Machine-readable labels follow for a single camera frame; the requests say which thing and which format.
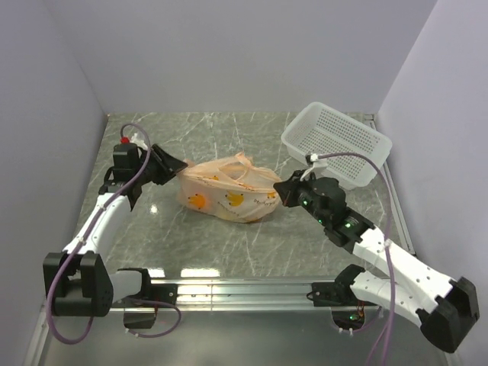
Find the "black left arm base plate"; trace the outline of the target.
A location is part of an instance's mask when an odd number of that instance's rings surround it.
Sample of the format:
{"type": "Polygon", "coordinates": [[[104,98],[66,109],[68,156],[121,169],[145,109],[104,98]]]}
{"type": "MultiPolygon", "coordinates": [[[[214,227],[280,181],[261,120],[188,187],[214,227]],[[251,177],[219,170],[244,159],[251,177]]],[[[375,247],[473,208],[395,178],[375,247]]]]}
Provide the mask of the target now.
{"type": "Polygon", "coordinates": [[[169,303],[176,305],[178,285],[151,284],[140,294],[131,295],[114,303],[114,307],[159,307],[156,303],[169,303]]]}

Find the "peach plastic bag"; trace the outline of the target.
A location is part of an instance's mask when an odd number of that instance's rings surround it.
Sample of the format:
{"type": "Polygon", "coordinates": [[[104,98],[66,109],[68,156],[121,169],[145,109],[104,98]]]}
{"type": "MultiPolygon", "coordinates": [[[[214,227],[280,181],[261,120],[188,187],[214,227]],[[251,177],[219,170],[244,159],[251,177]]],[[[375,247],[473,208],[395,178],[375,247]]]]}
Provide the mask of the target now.
{"type": "Polygon", "coordinates": [[[200,164],[188,162],[177,178],[180,204],[221,220],[254,223],[280,203],[274,189],[279,176],[254,166],[244,152],[200,164]]]}

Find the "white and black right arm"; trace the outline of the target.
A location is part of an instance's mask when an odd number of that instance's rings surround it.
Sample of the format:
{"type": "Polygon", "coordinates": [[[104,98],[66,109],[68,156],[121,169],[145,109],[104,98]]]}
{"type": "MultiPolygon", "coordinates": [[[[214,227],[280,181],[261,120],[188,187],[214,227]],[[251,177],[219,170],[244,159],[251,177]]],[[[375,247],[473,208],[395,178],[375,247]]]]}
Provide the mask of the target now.
{"type": "Polygon", "coordinates": [[[346,204],[345,192],[334,178],[304,178],[295,171],[274,189],[285,207],[302,207],[316,219],[333,244],[389,275],[384,280],[349,265],[335,280],[340,302],[377,304],[418,326],[443,352],[458,349],[480,318],[471,281],[442,274],[385,239],[379,227],[346,204]]]}

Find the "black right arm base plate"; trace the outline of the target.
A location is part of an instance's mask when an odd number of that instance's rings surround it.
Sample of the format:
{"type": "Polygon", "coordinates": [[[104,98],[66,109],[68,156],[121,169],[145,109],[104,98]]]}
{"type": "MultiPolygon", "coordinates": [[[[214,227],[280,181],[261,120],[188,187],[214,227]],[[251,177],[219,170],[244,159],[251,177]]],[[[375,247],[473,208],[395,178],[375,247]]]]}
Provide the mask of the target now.
{"type": "Polygon", "coordinates": [[[314,307],[356,307],[364,303],[349,287],[335,282],[313,282],[306,297],[314,307]]]}

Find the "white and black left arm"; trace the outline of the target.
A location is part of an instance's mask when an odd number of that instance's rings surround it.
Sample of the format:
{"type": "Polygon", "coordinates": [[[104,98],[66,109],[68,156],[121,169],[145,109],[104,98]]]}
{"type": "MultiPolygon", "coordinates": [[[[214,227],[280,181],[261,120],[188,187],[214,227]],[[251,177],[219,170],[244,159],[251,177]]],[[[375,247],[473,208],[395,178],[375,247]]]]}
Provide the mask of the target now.
{"type": "Polygon", "coordinates": [[[120,143],[112,157],[95,208],[81,231],[62,251],[51,252],[43,260],[48,307],[54,316],[102,317],[119,300],[128,298],[144,307],[153,299],[146,269],[122,268],[109,274],[104,259],[142,187],[164,185],[188,165],[156,144],[143,149],[135,143],[120,143]]]}

